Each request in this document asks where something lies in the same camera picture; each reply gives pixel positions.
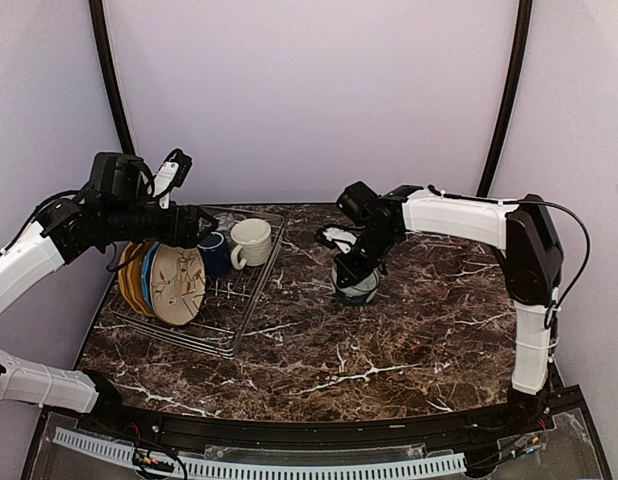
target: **metal wire rack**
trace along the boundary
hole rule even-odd
[[[114,298],[107,308],[118,319],[148,337],[210,355],[233,358],[280,253],[286,219],[271,213],[221,207],[205,207],[205,210],[220,220],[219,230],[228,230],[231,222],[246,218],[257,217],[269,222],[273,248],[267,262],[260,267],[232,270],[221,279],[207,278],[200,311],[183,327],[170,327],[157,318],[135,313],[117,284],[114,285]]]

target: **white robotic arm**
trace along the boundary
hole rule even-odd
[[[540,199],[528,198],[529,203]],[[447,196],[433,187],[400,187],[379,197],[358,182],[345,190],[338,206],[362,233],[352,241],[352,233],[332,226],[321,229],[318,240],[341,250],[335,278],[343,289],[365,281],[406,232],[451,235],[494,247],[517,315],[512,387],[535,395],[545,385],[549,351],[555,347],[547,318],[557,301],[563,255],[546,210],[514,202]]]
[[[191,166],[174,150],[153,176],[142,159],[101,153],[90,181],[72,199],[42,205],[21,235],[0,251],[0,315],[29,288],[90,247],[156,238],[191,248],[217,227],[195,206],[169,202]],[[0,350],[0,400],[90,412],[108,385],[101,376],[61,370]]]

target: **blue mug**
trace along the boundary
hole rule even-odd
[[[231,272],[231,254],[222,233],[212,232],[207,235],[198,244],[198,250],[205,263],[205,276],[221,278]]]

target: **black pole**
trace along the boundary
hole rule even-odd
[[[485,162],[485,168],[482,172],[482,178],[480,179],[480,186],[476,194],[478,197],[486,197],[489,195],[493,179],[496,176],[498,161],[502,154],[502,147],[505,143],[505,137],[507,136],[507,128],[509,127],[513,103],[516,99],[516,91],[518,90],[522,60],[525,56],[525,46],[527,44],[527,34],[529,33],[532,3],[532,0],[520,0],[518,4],[516,32],[513,37],[513,46],[511,47],[507,80],[505,81],[500,111],[498,112],[498,119],[496,120],[496,127],[493,132],[493,138],[491,139],[487,161]]]
[[[124,153],[135,155],[136,149],[133,146],[131,131],[127,123],[127,116],[122,106],[120,88],[118,88],[118,79],[116,78],[116,69],[111,55],[111,45],[109,44],[107,21],[105,19],[102,0],[89,0],[89,8],[91,10],[93,36],[96,40],[98,58],[100,59],[102,79],[105,82],[105,89],[107,90],[107,97],[109,98],[109,108],[111,109],[113,122],[116,125],[120,147]]]

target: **table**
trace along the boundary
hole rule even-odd
[[[288,224],[235,359],[139,334],[108,312],[114,282],[78,368],[106,373],[126,405],[223,419],[377,420],[505,402],[515,314],[488,247],[409,235],[372,304],[344,307],[329,283],[335,253],[314,240],[346,222],[335,206],[240,208]]]

